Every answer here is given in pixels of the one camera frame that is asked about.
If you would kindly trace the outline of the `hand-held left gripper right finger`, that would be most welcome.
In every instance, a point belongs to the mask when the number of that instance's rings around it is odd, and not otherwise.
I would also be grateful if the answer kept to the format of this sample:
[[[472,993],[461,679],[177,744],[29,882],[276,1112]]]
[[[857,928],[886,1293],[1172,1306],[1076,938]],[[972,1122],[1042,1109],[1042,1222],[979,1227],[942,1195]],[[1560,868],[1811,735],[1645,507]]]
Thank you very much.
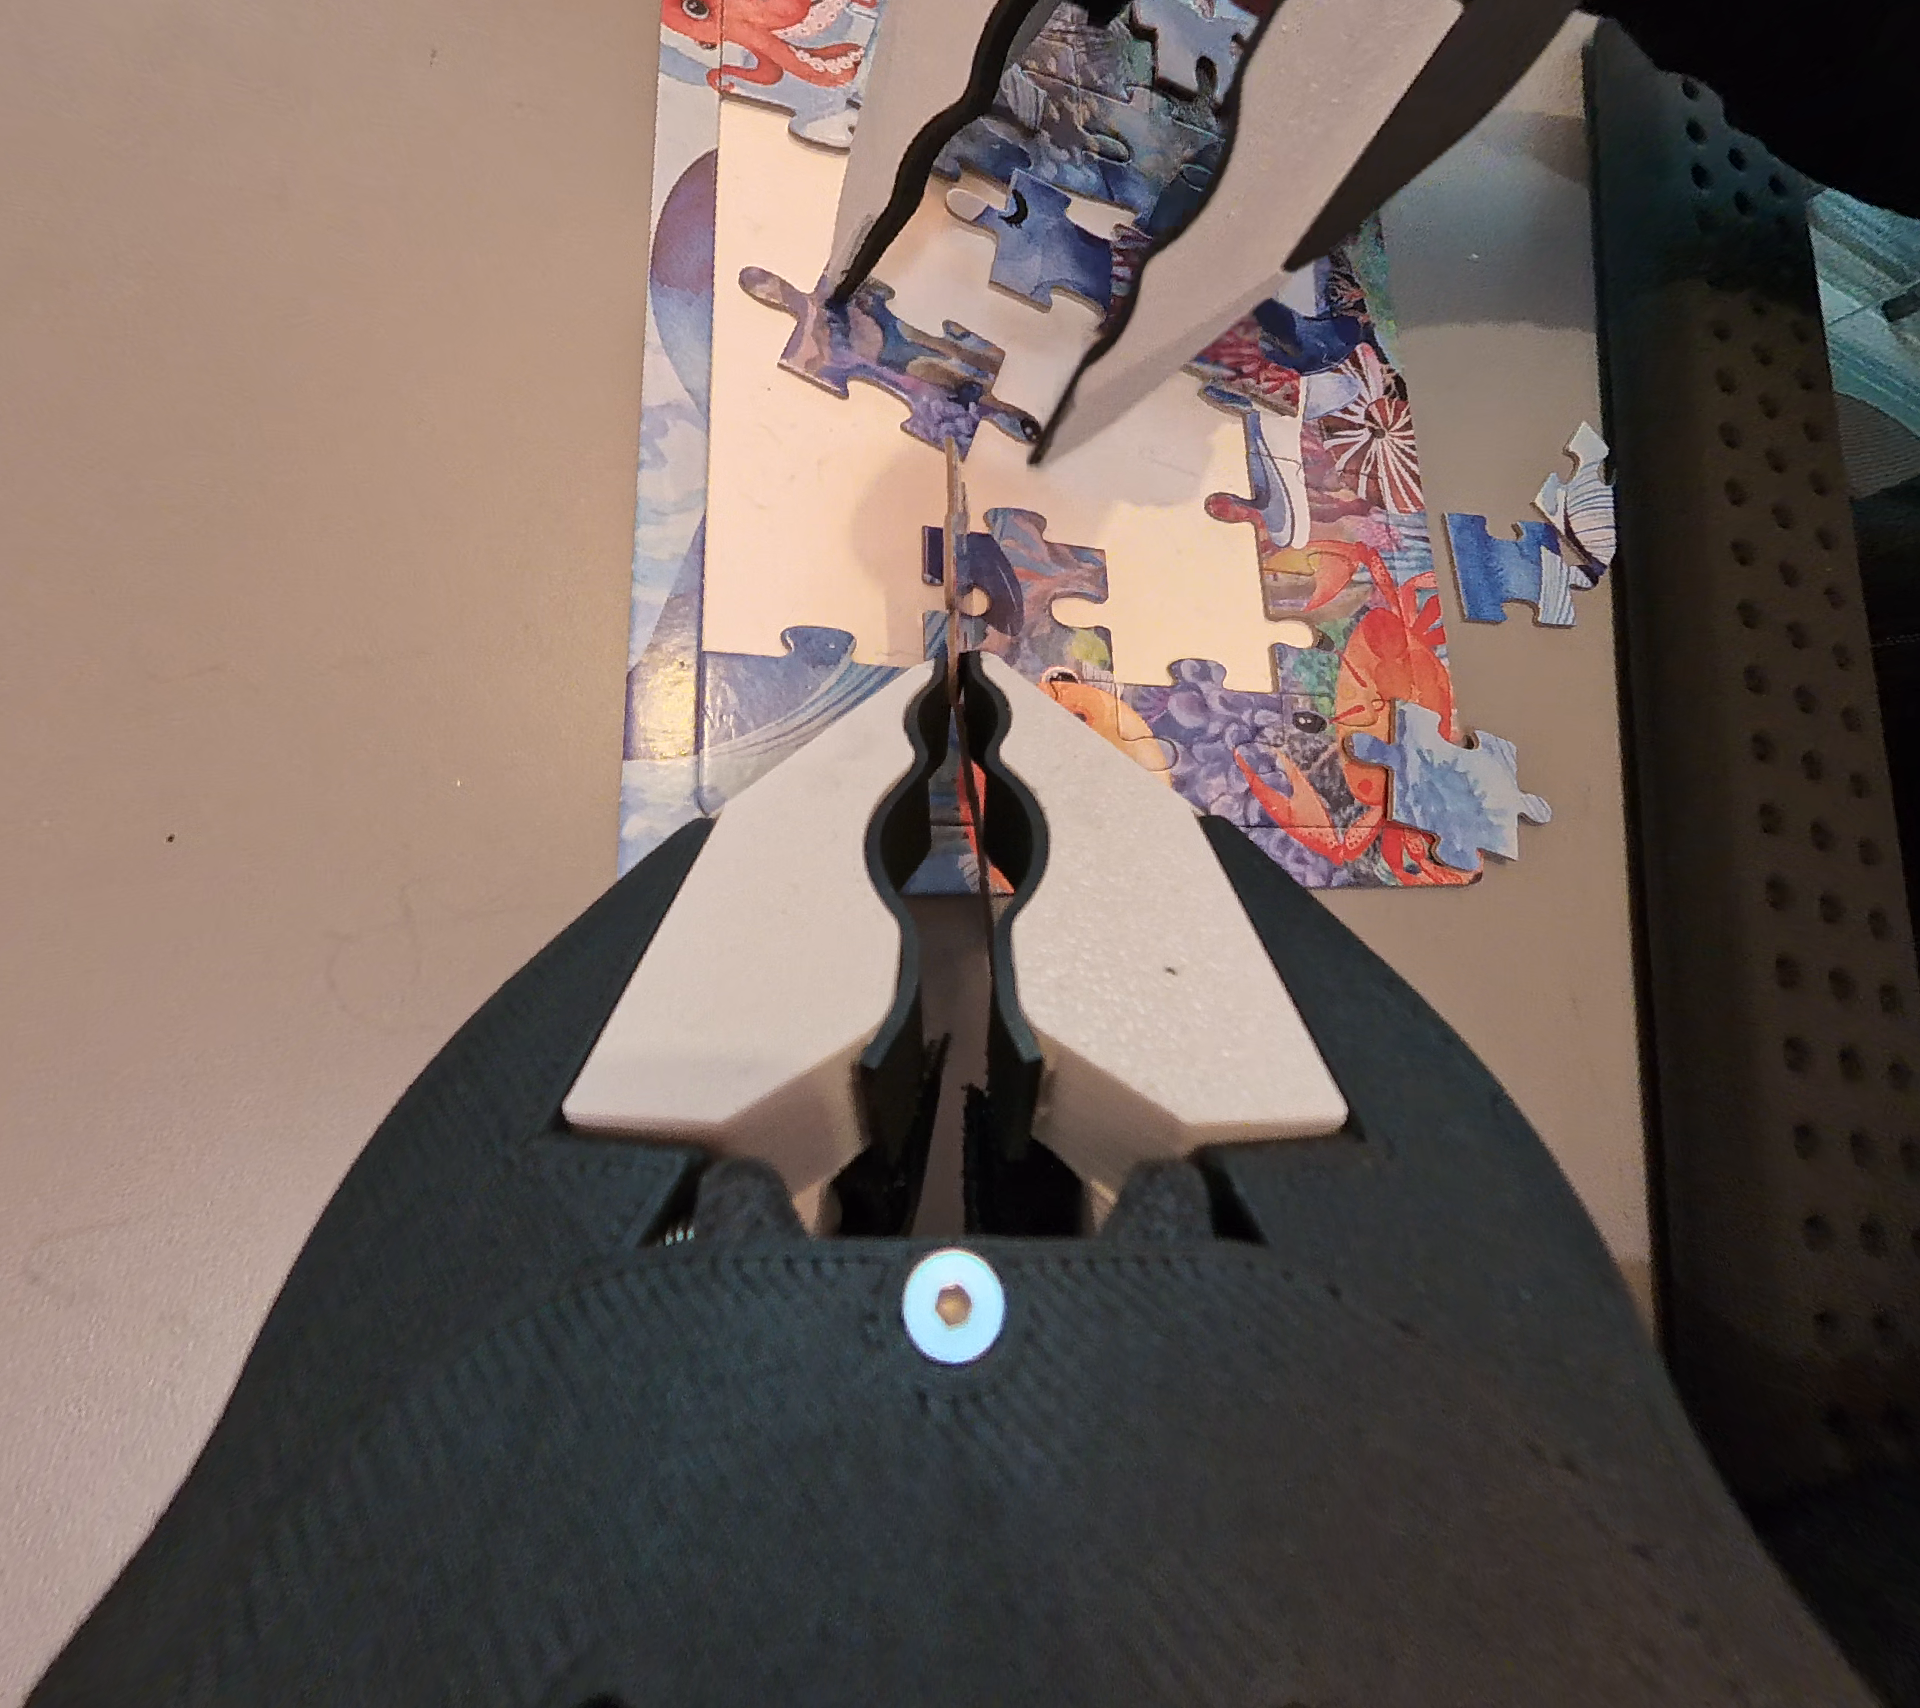
[[[996,657],[968,659],[968,749],[1014,888],[990,951],[1000,1147],[1115,1198],[1143,1164],[1339,1133],[1348,1102],[1189,802]]]

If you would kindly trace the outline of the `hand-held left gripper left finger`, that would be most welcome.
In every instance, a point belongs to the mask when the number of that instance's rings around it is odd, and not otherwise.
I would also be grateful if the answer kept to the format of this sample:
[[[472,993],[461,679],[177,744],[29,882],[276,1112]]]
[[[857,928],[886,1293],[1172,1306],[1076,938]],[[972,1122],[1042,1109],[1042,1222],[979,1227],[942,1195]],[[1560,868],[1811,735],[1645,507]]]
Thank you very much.
[[[912,1158],[929,1069],[902,891],[949,732],[947,665],[920,665],[709,822],[569,1124],[754,1158],[791,1190]]]

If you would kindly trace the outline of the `grey blue puzzle piece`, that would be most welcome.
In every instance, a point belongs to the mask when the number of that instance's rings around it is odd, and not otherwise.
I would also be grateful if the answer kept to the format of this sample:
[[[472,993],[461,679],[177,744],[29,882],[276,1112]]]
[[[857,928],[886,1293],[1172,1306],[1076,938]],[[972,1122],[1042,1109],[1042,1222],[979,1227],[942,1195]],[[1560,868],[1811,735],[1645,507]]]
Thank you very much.
[[[989,282],[1040,309],[1066,292],[1111,316],[1133,292],[1150,242],[1133,222],[1115,233],[1084,229],[1069,193],[1026,169],[1014,171],[1003,203],[952,187],[947,209],[993,238]]]

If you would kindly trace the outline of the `pale blue white puzzle piece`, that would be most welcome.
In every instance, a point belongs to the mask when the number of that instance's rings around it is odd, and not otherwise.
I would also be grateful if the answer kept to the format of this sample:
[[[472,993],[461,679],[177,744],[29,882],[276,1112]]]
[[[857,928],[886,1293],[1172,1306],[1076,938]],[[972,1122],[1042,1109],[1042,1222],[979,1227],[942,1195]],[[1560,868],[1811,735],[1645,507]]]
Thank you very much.
[[[1441,715],[1394,703],[1391,739],[1355,731],[1347,751],[1356,765],[1388,777],[1388,819],[1432,841],[1435,861],[1478,875],[1487,855],[1516,861],[1521,825],[1549,827],[1553,807],[1526,792],[1516,744],[1490,732],[1456,743]]]

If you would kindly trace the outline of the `purple coral puzzle piece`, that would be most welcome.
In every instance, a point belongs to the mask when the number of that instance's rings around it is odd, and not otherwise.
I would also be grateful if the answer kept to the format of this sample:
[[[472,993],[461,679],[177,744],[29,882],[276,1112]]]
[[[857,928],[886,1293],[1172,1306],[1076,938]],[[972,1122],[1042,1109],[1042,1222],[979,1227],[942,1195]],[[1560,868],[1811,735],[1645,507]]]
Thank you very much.
[[[996,396],[1005,350],[957,323],[931,334],[900,321],[886,284],[866,280],[849,303],[835,303],[824,282],[803,291],[762,267],[741,269],[736,282],[756,304],[793,319],[782,371],[841,401],[853,383],[891,394],[906,406],[902,432],[925,447],[967,459],[980,427],[1022,449],[1040,441],[1040,420]]]
[[[961,590],[984,597],[976,625],[989,638],[1040,647],[1065,632],[1057,601],[1108,601],[1102,549],[1057,542],[1040,512],[1016,507],[987,510],[983,523],[962,546]]]

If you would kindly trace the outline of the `sea animal jigsaw puzzle tray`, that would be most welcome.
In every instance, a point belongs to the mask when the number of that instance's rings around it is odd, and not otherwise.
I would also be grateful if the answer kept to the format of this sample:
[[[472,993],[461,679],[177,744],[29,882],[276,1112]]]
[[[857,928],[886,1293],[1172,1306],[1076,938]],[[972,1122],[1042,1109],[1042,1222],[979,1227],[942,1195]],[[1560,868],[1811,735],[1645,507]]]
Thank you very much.
[[[762,267],[815,292],[886,0],[661,0],[652,238],[622,861],[768,775],[947,642],[947,454],[905,403],[838,399],[780,367],[794,319],[742,292]],[[1158,89],[1153,42],[1059,7],[993,111],[949,142],[879,269],[892,313],[1005,352],[999,401],[1038,424],[1097,309],[990,284],[996,246],[949,190],[1003,204],[1025,169],[1095,235],[1153,238],[1208,184],[1221,106]],[[1108,601],[1061,599],[1038,647],[999,655],[1313,888],[1463,886],[1388,817],[1388,775],[1347,751],[1411,703],[1456,721],[1380,225],[1278,289],[1076,454],[1028,463],[983,424],[962,459],[968,535],[989,510],[1106,552]]]

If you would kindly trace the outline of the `dark blue piece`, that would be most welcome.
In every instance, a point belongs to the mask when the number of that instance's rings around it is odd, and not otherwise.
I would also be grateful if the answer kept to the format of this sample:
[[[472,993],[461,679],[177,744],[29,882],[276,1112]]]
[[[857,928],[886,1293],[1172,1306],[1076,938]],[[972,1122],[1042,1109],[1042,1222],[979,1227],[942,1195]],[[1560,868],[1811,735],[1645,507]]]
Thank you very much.
[[[952,736],[957,743],[957,788],[964,805],[964,829],[972,846],[975,897],[980,915],[984,938],[996,933],[995,865],[984,841],[984,807],[979,784],[979,772],[972,760],[964,689],[962,689],[962,551],[968,535],[968,505],[962,474],[962,454],[954,441],[942,449],[944,454],[944,520],[942,520],[942,611],[944,611],[944,683]]]

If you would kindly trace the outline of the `person's right forearm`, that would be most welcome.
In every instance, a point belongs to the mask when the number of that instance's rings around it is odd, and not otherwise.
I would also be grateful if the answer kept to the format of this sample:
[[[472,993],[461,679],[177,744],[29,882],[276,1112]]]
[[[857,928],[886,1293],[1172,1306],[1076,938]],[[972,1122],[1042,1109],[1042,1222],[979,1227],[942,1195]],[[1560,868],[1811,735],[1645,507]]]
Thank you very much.
[[[1589,0],[1823,187],[1919,213],[1919,0]]]

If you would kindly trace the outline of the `blue white notched puzzle piece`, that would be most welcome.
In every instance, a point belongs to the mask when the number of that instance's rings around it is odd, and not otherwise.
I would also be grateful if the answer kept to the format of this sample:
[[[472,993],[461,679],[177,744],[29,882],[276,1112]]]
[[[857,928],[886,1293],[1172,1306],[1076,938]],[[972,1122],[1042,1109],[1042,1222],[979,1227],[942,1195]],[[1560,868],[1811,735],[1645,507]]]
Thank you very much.
[[[1130,30],[1153,45],[1156,86],[1219,108],[1261,21],[1235,0],[1133,0]]]

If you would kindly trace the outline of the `white blue striped puzzle piece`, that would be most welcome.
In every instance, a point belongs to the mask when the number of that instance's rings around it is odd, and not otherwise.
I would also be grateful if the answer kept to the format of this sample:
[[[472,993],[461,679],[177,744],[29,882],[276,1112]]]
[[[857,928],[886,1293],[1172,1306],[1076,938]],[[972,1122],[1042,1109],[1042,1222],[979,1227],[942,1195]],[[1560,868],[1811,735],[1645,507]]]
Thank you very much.
[[[1572,577],[1572,590],[1591,593],[1618,557],[1616,489],[1611,476],[1612,451],[1591,423],[1580,423],[1560,465],[1534,497],[1540,518],[1557,535],[1558,555]]]

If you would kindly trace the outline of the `blue puzzle piece striped end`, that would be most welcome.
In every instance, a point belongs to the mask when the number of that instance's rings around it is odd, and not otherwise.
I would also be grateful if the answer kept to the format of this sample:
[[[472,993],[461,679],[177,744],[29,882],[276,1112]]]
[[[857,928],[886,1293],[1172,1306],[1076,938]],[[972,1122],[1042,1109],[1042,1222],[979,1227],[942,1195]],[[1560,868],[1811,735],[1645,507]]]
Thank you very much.
[[[1469,622],[1501,625],[1513,604],[1530,608],[1537,626],[1574,626],[1572,571],[1553,525],[1521,520],[1513,537],[1501,537],[1484,517],[1449,515],[1444,523]]]

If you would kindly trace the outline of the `black perforated chair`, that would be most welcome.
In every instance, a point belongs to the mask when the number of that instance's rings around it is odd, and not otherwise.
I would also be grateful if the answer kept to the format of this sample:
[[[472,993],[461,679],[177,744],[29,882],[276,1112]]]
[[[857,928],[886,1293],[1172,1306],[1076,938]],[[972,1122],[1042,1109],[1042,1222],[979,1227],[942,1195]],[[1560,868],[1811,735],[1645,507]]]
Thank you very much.
[[[1801,178],[1586,50],[1669,1361],[1735,1491],[1917,1468],[1917,966]]]

